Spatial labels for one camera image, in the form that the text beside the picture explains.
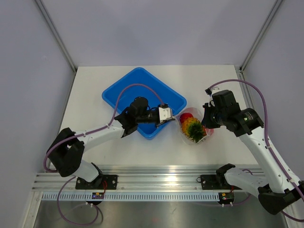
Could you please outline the dark red toy pomegranate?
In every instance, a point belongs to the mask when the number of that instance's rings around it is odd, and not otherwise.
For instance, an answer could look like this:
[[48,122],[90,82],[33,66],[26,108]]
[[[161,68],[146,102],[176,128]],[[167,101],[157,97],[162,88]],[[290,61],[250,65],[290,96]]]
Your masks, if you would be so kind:
[[180,115],[180,123],[183,124],[188,118],[192,118],[193,115],[191,113],[183,113]]

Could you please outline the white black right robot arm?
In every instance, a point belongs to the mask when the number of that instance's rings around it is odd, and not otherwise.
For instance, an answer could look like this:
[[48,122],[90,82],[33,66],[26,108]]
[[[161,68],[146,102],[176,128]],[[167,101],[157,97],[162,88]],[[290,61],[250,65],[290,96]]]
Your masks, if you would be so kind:
[[203,105],[202,125],[207,129],[226,127],[250,150],[265,175],[254,177],[228,163],[216,170],[216,184],[222,189],[234,186],[250,193],[272,215],[301,199],[304,182],[271,144],[266,124],[257,112],[252,108],[241,110],[232,91],[207,89],[207,94],[210,101]]

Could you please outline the clear zip top bag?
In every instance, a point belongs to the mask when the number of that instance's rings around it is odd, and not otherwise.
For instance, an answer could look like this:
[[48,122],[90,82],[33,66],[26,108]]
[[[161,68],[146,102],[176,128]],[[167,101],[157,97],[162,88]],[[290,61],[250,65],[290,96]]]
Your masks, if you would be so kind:
[[205,137],[203,137],[198,143],[193,142],[187,136],[185,136],[183,134],[182,130],[181,130],[180,115],[183,114],[183,113],[191,113],[193,115],[193,117],[197,118],[200,122],[202,121],[202,113],[197,108],[189,107],[189,108],[186,108],[185,110],[183,110],[180,114],[178,114],[175,117],[178,129],[180,131],[181,138],[182,138],[182,140],[186,144],[188,144],[188,145],[197,145],[197,144],[200,144],[203,141],[205,141],[206,139],[208,139],[214,133],[213,129],[208,129],[208,128],[204,127],[205,130],[206,130],[207,135]]

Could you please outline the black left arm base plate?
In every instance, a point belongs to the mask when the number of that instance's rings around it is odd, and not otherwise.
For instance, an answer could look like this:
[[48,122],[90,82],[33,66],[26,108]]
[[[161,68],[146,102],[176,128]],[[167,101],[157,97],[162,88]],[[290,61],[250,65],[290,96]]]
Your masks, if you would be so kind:
[[117,188],[118,176],[103,174],[96,180],[87,182],[82,178],[76,180],[76,190],[115,190]]

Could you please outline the orange toy pineapple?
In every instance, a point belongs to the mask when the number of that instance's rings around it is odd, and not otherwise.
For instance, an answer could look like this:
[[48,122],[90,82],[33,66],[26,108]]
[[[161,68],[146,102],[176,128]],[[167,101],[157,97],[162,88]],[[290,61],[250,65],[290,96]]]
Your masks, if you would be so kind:
[[185,136],[195,143],[198,143],[207,135],[204,126],[195,117],[189,117],[181,124],[181,130]]

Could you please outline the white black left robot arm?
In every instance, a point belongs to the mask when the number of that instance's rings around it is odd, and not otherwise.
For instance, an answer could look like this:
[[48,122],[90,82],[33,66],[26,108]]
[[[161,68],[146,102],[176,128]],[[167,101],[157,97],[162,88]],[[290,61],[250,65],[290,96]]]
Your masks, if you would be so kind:
[[79,177],[90,188],[98,189],[103,183],[104,175],[95,164],[85,161],[83,154],[107,141],[132,134],[139,124],[159,126],[165,122],[169,111],[167,104],[150,108],[146,98],[137,97],[111,123],[103,127],[80,134],[70,128],[63,129],[51,144],[48,158],[61,177]]

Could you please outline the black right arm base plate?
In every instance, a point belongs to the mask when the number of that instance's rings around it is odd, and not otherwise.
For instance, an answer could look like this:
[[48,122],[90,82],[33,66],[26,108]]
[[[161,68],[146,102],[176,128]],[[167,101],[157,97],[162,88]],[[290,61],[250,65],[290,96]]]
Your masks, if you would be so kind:
[[196,178],[196,182],[201,185],[202,190],[241,190],[241,188],[236,186],[220,184],[216,180],[215,174],[200,175]]

